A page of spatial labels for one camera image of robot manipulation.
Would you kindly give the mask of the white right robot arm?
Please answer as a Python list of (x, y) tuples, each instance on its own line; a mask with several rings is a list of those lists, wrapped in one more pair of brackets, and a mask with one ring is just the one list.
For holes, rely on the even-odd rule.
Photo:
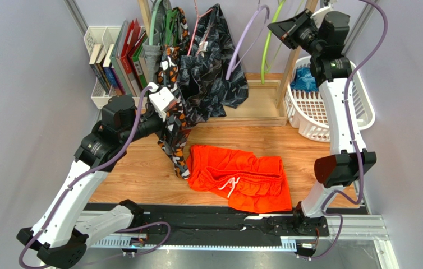
[(343, 54), (349, 15), (322, 8), (305, 9), (268, 29), (288, 48), (302, 48), (311, 56), (310, 69), (324, 101), (330, 130), (330, 154), (314, 164), (316, 182), (293, 210), (293, 229), (307, 235), (322, 227), (325, 212), (338, 192), (362, 179), (376, 163), (358, 130), (351, 91), (357, 69)]

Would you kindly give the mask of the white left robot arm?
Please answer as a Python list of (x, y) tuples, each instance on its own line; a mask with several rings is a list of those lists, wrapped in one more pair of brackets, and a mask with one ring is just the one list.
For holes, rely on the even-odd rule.
[(113, 233), (146, 229), (143, 209), (130, 200), (83, 224), (78, 218), (91, 195), (126, 155), (130, 143), (168, 130), (178, 111), (175, 97), (150, 94), (147, 99), (115, 96), (103, 106), (100, 120), (82, 139), (69, 174), (46, 213), (17, 239), (25, 250), (35, 250), (43, 268), (71, 268), (86, 250)]

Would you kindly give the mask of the lime green hanger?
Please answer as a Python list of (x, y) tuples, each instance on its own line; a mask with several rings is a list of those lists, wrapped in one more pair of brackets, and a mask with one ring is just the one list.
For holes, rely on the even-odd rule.
[[(305, 1), (271, 1), (269, 6), (268, 18), (265, 16), (266, 22), (277, 22), (284, 15), (296, 15), (304, 8)], [(272, 48), (272, 33), (266, 30), (263, 51), (260, 64), (260, 82), (263, 85), (266, 81), (266, 75), (271, 73), (271, 69), (278, 58), (281, 45)]]

